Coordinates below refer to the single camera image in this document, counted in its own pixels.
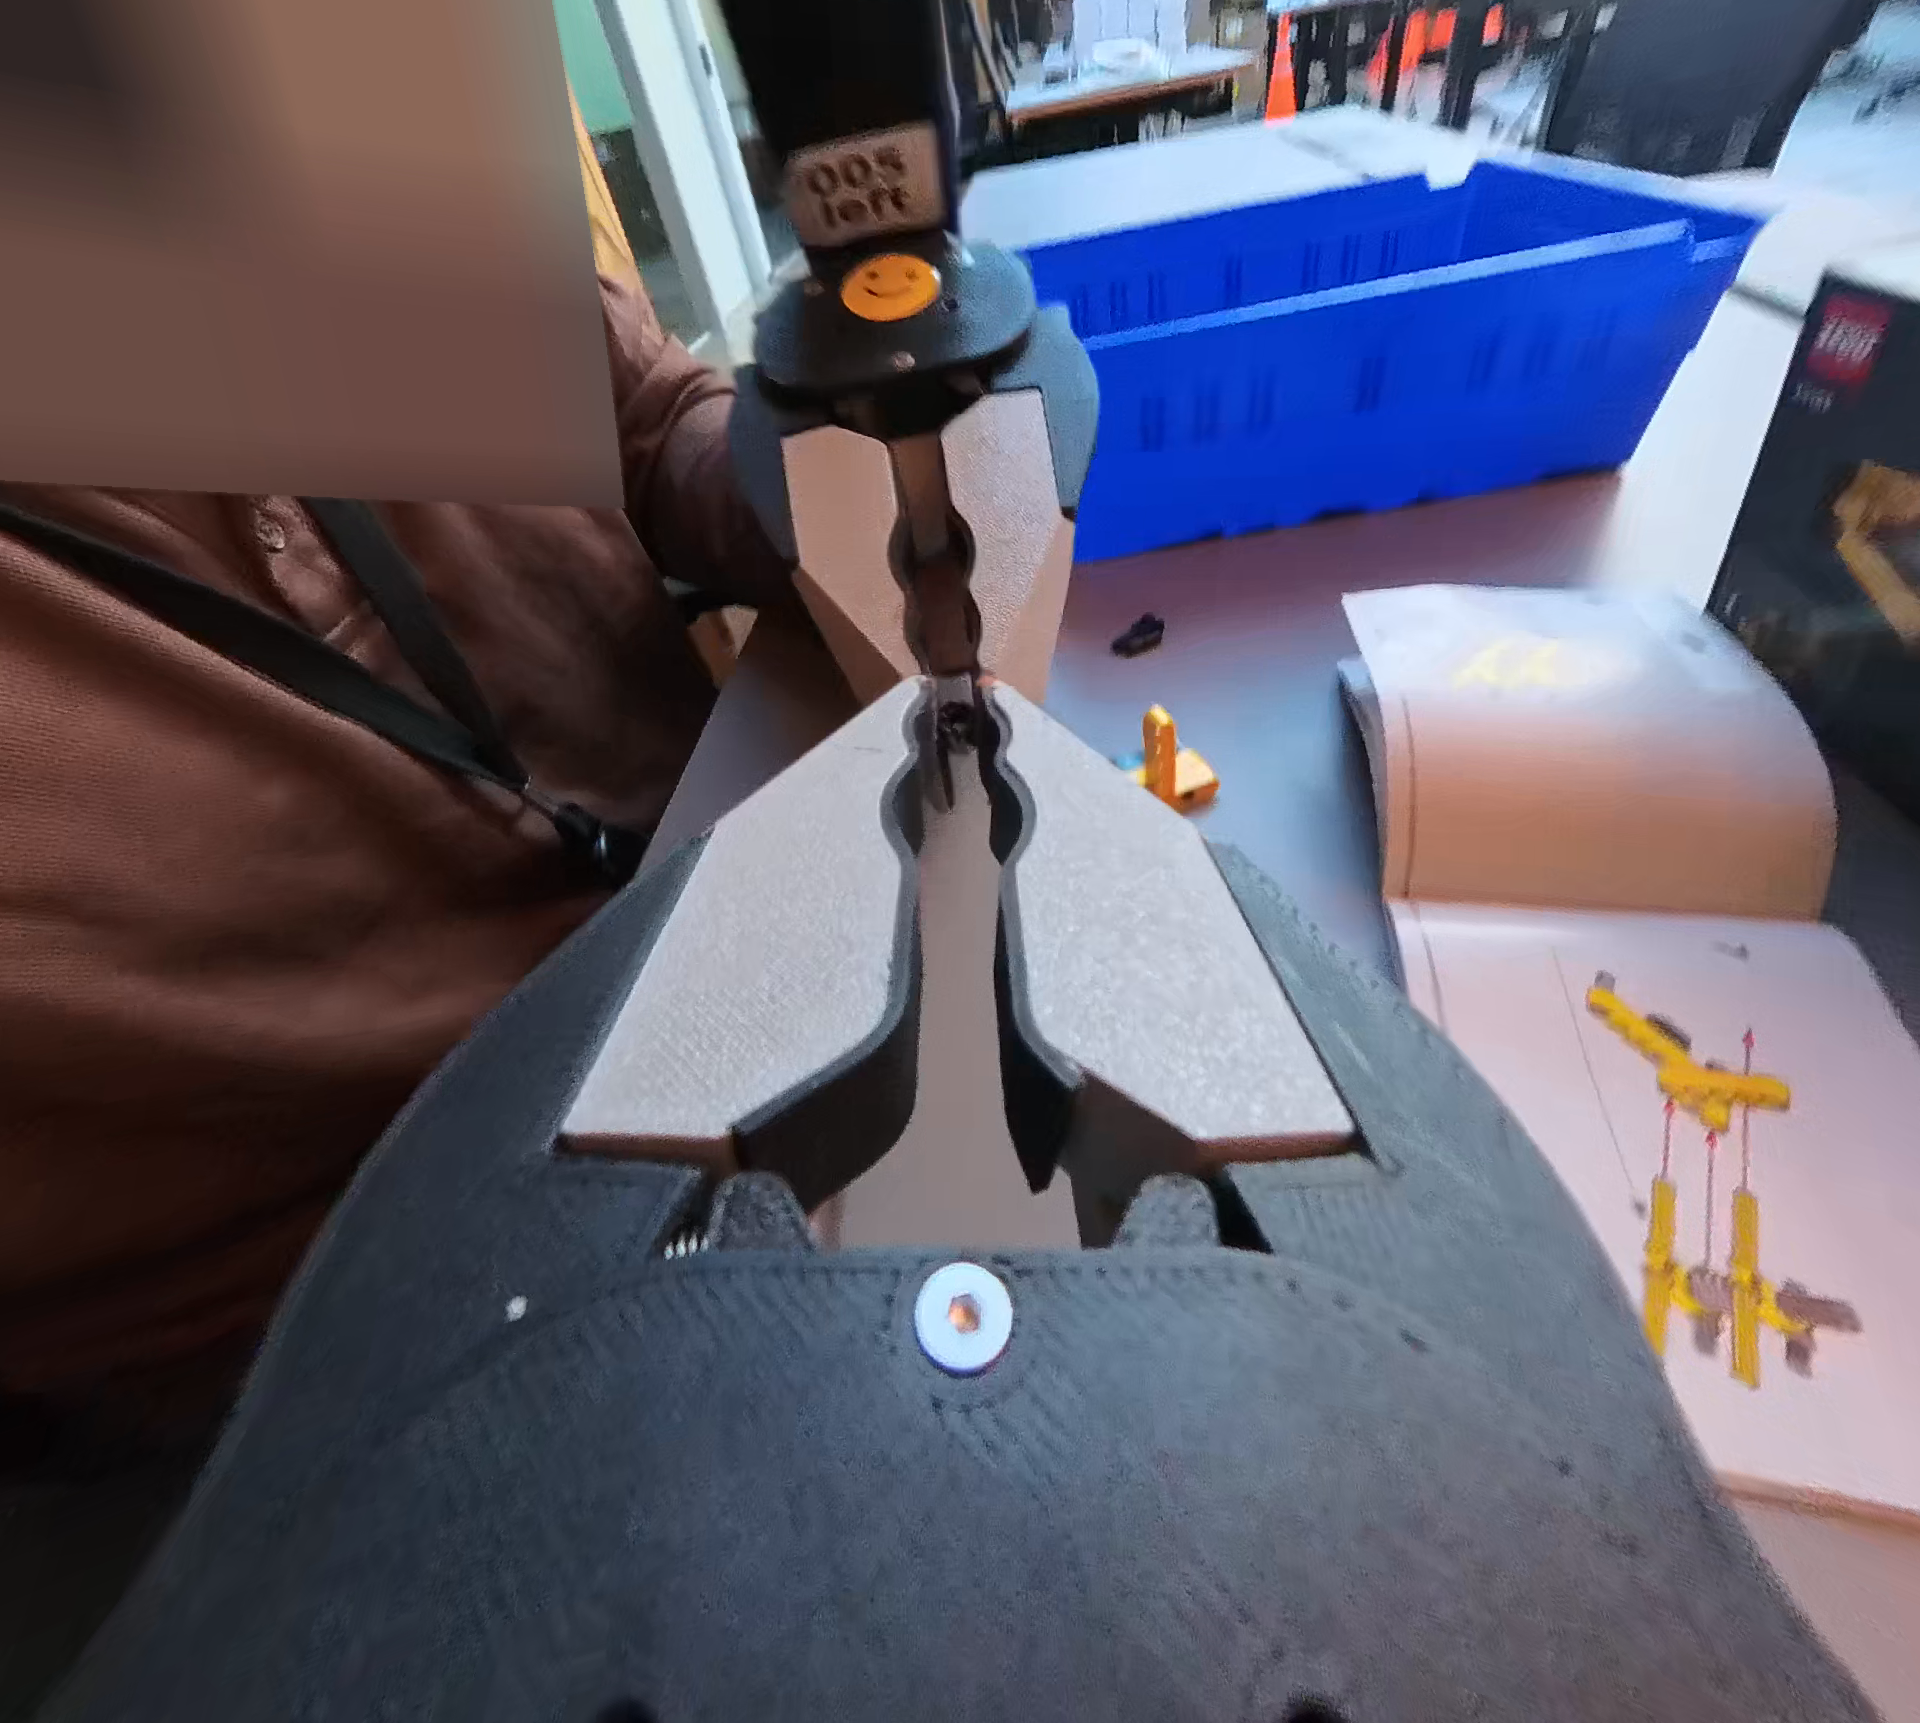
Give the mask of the black lego set box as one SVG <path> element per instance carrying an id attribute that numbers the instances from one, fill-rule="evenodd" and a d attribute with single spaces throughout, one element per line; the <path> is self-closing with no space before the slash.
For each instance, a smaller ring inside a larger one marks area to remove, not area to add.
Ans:
<path id="1" fill-rule="evenodd" d="M 1918 248 L 1820 278 L 1709 612 L 1918 820 Z"/>

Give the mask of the lego instruction booklet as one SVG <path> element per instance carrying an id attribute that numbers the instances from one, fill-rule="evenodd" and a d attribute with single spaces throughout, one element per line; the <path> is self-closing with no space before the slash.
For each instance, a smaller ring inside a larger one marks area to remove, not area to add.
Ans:
<path id="1" fill-rule="evenodd" d="M 1916 1522 L 1916 1044 L 1822 918 L 1802 714 L 1667 594 L 1343 614 L 1409 998 L 1582 1210 L 1713 1470 Z"/>

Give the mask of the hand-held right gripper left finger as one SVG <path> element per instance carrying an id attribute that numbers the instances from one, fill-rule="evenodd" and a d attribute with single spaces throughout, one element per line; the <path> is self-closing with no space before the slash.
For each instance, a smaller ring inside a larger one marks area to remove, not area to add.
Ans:
<path id="1" fill-rule="evenodd" d="M 927 684 L 904 680 L 721 818 L 562 1116 L 562 1148 L 781 1178 L 822 1208 L 916 1102 Z"/>

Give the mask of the white door frame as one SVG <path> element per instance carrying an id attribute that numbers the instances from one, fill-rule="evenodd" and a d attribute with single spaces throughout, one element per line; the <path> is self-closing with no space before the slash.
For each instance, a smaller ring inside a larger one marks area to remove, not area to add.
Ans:
<path id="1" fill-rule="evenodd" d="M 661 322 L 711 362 L 745 362 L 777 258 L 711 0 L 551 2 L 589 164 Z"/>

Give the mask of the person's brown shirt torso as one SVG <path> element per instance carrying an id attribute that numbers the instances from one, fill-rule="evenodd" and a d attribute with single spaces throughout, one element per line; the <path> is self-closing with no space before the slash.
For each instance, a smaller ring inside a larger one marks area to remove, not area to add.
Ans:
<path id="1" fill-rule="evenodd" d="M 716 700 L 613 510 L 4 488 L 4 1494 L 198 1448 Z"/>

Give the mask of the person's left forearm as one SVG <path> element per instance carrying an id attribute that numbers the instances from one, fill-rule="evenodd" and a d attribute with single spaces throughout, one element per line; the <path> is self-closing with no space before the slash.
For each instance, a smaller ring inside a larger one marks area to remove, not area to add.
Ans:
<path id="1" fill-rule="evenodd" d="M 793 574 L 733 466 L 733 386 L 663 328 L 634 270 L 599 270 L 594 280 L 622 510 L 646 588 L 668 614 L 678 614 L 677 584 L 725 606 L 793 604 Z"/>

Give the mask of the white background table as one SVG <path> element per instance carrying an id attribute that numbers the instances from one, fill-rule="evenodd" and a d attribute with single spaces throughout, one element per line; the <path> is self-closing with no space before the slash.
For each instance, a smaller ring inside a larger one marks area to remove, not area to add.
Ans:
<path id="1" fill-rule="evenodd" d="M 1045 124 L 1151 116 L 1221 90 L 1233 96 L 1260 64 L 1253 52 L 1191 46 L 1164 56 L 1132 40 L 1121 44 L 1112 62 L 1049 54 L 1014 72 L 1002 112 L 1017 136 Z"/>

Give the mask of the yellow lego assembly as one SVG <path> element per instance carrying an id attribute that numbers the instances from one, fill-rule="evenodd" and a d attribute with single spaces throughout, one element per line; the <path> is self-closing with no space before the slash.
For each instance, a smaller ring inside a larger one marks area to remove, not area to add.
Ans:
<path id="1" fill-rule="evenodd" d="M 1140 748 L 1117 760 L 1117 768 L 1159 804 L 1182 816 L 1212 808 L 1221 794 L 1216 770 L 1185 746 L 1175 716 L 1161 704 L 1147 708 L 1140 720 Z"/>

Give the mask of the small black lego pin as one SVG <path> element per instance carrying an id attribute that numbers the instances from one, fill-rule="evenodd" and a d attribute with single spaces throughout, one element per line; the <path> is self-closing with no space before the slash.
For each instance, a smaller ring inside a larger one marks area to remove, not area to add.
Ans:
<path id="1" fill-rule="evenodd" d="M 940 676 L 933 682 L 927 724 L 928 798 L 944 812 L 958 802 L 958 778 L 983 742 L 983 682 L 976 672 Z"/>

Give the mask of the blue plastic bin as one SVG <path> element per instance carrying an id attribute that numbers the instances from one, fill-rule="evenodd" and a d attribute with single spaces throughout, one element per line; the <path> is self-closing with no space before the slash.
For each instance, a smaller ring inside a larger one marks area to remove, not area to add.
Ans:
<path id="1" fill-rule="evenodd" d="M 1028 246 L 1099 382 L 1076 558 L 1615 472 L 1762 228 L 1479 162 Z"/>

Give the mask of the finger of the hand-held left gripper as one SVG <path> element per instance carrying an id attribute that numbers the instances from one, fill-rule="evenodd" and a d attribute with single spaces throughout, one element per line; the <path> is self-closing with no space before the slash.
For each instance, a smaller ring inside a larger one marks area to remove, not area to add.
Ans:
<path id="1" fill-rule="evenodd" d="M 874 704 L 923 672 L 906 636 L 890 450 L 854 432 L 800 432 L 782 438 L 781 468 L 796 594 L 856 704 Z"/>
<path id="2" fill-rule="evenodd" d="M 950 508 L 973 540 L 968 590 L 978 666 L 1018 692 L 1045 692 L 1075 564 L 1045 396 L 996 392 L 942 432 Z"/>

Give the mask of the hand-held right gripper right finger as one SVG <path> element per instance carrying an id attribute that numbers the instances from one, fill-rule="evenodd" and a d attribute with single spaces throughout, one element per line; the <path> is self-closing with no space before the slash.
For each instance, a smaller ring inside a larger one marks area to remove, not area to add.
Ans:
<path id="1" fill-rule="evenodd" d="M 1007 682 L 980 692 L 980 736 L 1026 1184 L 1135 1192 L 1349 1152 L 1352 1112 L 1203 834 Z"/>

